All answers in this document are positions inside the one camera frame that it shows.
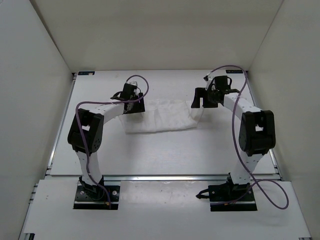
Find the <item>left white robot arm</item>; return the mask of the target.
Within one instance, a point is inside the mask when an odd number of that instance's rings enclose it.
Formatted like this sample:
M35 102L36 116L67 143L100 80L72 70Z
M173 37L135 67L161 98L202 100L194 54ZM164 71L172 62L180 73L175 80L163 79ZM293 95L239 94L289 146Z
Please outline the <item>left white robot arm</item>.
M75 151L82 171L79 181L85 193L95 201L110 202L110 192L100 171L98 149L104 125L125 114L145 111L144 94L136 81L126 82L108 102L83 101L77 104L67 142Z

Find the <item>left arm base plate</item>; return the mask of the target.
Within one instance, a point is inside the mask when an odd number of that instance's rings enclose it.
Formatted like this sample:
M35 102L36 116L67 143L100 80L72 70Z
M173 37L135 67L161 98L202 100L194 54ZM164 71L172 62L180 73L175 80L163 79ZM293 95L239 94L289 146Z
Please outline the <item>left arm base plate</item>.
M105 186L106 190L109 193L110 202L105 192L101 189L98 195L94 193L89 193L88 190L78 184L73 209L75 210L118 210L119 199L120 199L120 185L107 185Z

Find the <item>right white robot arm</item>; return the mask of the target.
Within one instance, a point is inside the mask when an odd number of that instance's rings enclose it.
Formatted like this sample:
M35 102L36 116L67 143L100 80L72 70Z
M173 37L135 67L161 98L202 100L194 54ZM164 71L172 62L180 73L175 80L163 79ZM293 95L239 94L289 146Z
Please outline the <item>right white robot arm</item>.
M232 79L227 75L205 76L206 87L197 87L192 109L216 108L218 105L232 111L232 120L240 120L238 140L235 140L240 157L235 169L228 174L224 195L236 200L250 185L251 174L259 160L275 147L275 120L271 110L262 110L243 98L240 91L232 89Z

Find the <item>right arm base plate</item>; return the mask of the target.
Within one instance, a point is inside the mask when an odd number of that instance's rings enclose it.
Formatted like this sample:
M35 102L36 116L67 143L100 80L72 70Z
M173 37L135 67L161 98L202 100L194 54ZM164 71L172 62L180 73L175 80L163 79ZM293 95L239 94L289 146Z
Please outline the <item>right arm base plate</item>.
M249 185L241 190L232 190L229 183L208 185L195 197L208 199L211 212L255 212L258 210L255 196Z

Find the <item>white pleated skirt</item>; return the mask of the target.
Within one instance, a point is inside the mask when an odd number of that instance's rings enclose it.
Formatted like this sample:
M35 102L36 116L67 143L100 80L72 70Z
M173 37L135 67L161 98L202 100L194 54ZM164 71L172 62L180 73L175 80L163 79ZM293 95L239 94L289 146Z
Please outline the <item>white pleated skirt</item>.
M119 116L127 134L152 134L196 128L204 108L191 108L191 100L155 99L145 102L145 112Z

